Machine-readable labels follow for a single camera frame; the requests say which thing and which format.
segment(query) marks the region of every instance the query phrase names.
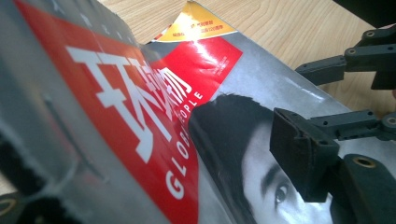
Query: man's eyebrow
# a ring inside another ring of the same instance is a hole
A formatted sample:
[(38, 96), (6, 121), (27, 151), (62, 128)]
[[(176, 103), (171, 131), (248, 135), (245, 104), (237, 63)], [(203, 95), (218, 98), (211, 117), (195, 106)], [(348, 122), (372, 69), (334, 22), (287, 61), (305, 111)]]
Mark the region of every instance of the man's eyebrow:
[(267, 194), (269, 186), (274, 182), (276, 174), (280, 171), (280, 167), (277, 163), (274, 163), (268, 173), (262, 179), (262, 197), (264, 198)]

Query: photo of man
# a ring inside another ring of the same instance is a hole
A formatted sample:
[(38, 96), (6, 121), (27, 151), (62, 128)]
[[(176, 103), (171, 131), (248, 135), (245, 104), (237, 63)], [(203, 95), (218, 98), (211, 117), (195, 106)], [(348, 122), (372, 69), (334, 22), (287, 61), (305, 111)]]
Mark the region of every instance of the photo of man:
[(269, 151), (273, 112), (220, 95), (191, 113), (191, 139), (236, 221), (332, 223), (331, 199), (305, 203)]

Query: magazine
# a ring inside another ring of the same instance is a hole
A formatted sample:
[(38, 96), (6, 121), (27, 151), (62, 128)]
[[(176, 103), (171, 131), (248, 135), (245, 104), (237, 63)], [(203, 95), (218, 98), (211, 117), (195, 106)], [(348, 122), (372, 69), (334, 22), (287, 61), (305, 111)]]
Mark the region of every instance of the magazine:
[[(0, 134), (41, 181), (32, 201), (81, 223), (332, 222), (331, 196), (304, 203), (269, 152), (272, 111), (347, 108), (203, 6), (146, 45), (92, 0), (0, 14)], [(395, 175), (392, 143), (340, 144)]]

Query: man's hair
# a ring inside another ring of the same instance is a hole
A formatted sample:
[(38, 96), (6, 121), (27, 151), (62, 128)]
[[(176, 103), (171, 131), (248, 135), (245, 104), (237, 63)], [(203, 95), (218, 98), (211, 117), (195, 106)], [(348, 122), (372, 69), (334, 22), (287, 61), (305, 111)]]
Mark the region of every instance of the man's hair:
[(191, 112), (189, 131), (206, 168), (237, 221), (255, 223), (245, 198), (242, 159), (254, 131), (273, 112), (249, 97), (220, 95)]

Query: magazine page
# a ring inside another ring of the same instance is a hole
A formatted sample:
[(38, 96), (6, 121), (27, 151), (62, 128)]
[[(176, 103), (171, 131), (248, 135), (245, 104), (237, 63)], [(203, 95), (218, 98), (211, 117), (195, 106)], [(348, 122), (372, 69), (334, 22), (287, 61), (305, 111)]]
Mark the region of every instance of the magazine page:
[(1, 1), (0, 17), (0, 167), (59, 204), (51, 222), (233, 222), (125, 22), (92, 0)]
[[(309, 119), (348, 112), (345, 106), (195, 2), (143, 51), (238, 223), (337, 220), (331, 195), (325, 203), (303, 201), (269, 142), (275, 107)], [(340, 145), (340, 157), (367, 155), (395, 175), (393, 143), (366, 138)]]

